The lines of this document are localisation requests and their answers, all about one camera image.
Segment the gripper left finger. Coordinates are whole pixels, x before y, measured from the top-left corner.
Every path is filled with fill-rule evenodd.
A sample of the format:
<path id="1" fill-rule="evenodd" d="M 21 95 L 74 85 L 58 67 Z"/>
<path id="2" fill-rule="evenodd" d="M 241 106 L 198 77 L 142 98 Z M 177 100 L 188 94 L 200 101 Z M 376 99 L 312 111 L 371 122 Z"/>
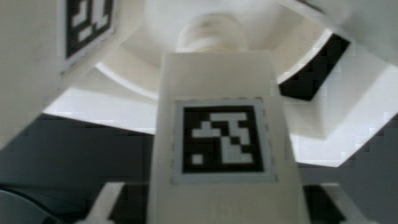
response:
<path id="1" fill-rule="evenodd" d="M 108 182 L 88 214 L 72 224 L 145 224 L 149 184 Z"/>

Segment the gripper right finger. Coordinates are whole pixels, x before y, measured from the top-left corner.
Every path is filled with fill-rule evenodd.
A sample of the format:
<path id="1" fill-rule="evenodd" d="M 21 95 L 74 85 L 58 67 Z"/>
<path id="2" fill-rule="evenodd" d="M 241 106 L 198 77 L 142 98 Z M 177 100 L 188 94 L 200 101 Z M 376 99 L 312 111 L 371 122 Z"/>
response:
<path id="1" fill-rule="evenodd" d="M 337 183 L 303 186 L 310 224 L 378 224 L 373 221 Z"/>

